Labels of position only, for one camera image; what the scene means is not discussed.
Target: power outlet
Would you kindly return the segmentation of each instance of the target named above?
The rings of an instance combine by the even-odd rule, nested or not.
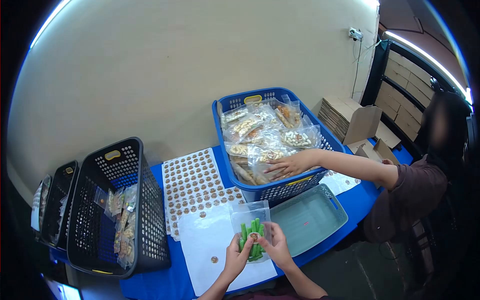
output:
[[[361,39],[363,34],[358,31],[357,29],[353,28],[353,27],[350,27],[349,31],[348,31],[348,36],[353,38],[354,40],[358,40],[358,39]]]

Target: teal plastic tray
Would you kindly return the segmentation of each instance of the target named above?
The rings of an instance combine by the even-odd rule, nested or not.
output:
[[[323,183],[271,208],[270,217],[287,237],[292,257],[319,244],[348,221],[345,209]]]

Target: hijab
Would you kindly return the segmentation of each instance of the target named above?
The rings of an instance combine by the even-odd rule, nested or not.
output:
[[[447,122],[445,138],[440,145],[428,146],[427,162],[436,165],[449,180],[463,171],[463,151],[467,140],[467,120],[471,110],[467,102],[459,95],[451,92],[437,92],[430,105],[425,109],[421,126],[432,136],[434,116],[439,107],[444,109]]]

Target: black plastic basket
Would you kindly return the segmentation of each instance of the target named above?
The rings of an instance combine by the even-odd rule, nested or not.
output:
[[[50,190],[48,191],[47,204],[43,216],[42,229],[40,232],[42,240],[50,247],[67,250],[67,229],[70,217],[70,204],[72,203],[73,191],[78,176],[78,163],[76,160],[61,166],[55,171]],[[62,200],[68,195],[65,213],[61,218],[60,207]],[[52,240],[60,228],[60,235],[57,242]]]
[[[115,223],[94,202],[94,196],[97,186],[115,192],[136,183],[135,260],[124,270],[113,252]],[[139,138],[117,142],[85,158],[72,201],[67,255],[80,271],[117,279],[171,266],[162,191]]]

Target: cardboard box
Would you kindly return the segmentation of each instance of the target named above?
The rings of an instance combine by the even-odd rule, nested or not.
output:
[[[399,65],[403,66],[405,69],[409,70],[410,72],[414,73],[425,84],[430,85],[430,74],[425,72],[425,70],[422,69],[421,67],[417,66],[410,60],[406,59],[405,57],[401,56],[400,54],[394,51],[390,51],[388,53],[388,58],[398,63]]]
[[[392,69],[385,69],[385,76],[395,81],[399,86],[406,88],[408,79],[404,78],[402,75],[395,73]]]
[[[403,108],[403,106],[400,106],[400,109],[398,110],[398,116],[397,118],[402,118],[405,122],[407,122],[408,126],[415,131],[416,133],[419,132],[420,129],[420,123],[415,120],[415,118],[410,115],[408,111]]]
[[[382,100],[385,104],[387,104],[393,111],[398,112],[400,108],[400,103],[398,103],[395,99],[393,99],[388,92],[380,89],[378,91],[377,99]]]
[[[407,122],[403,119],[397,116],[395,119],[395,124],[407,135],[409,139],[412,141],[415,141],[417,138],[417,133],[407,124]]]
[[[397,102],[399,102],[398,100],[403,97],[401,92],[397,91],[393,86],[389,85],[385,81],[382,81],[382,85],[380,86],[380,89],[386,91],[389,94],[389,96],[395,99]]]
[[[412,96],[415,97],[423,106],[427,107],[430,104],[430,99],[425,96],[416,86],[411,82],[408,82],[407,87],[405,88]]]
[[[389,116],[392,120],[396,118],[396,111],[394,111],[388,104],[386,104],[382,99],[379,97],[375,101],[375,105],[380,107],[387,116]]]
[[[428,99],[432,99],[433,94],[435,92],[430,87],[429,84],[423,82],[420,78],[418,78],[414,73],[410,73],[410,77],[408,78],[408,82],[412,83],[414,86],[417,87]]]
[[[389,59],[387,61],[387,69],[393,70],[395,73],[401,75],[403,78],[408,79],[410,77],[410,71],[404,66],[398,64],[397,62]]]
[[[382,141],[382,139],[378,140],[375,146],[373,146],[369,141],[366,143],[361,144],[357,151],[354,152],[355,155],[358,156],[363,156],[366,158],[370,158],[373,160],[376,160],[378,162],[382,162],[384,159],[390,159],[394,165],[399,165],[400,162],[398,159],[395,157],[395,155],[390,151],[388,146]],[[375,183],[375,187],[379,188],[380,185],[378,183]]]
[[[381,116],[382,110],[379,107],[362,107],[350,98],[335,96],[324,97],[318,113],[318,118],[343,145],[349,146],[376,136],[394,148],[400,139],[380,122]]]
[[[415,106],[415,104],[411,103],[407,98],[403,97],[399,101],[400,105],[403,106],[403,108],[412,115],[415,120],[421,124],[421,117],[422,117],[422,112]]]

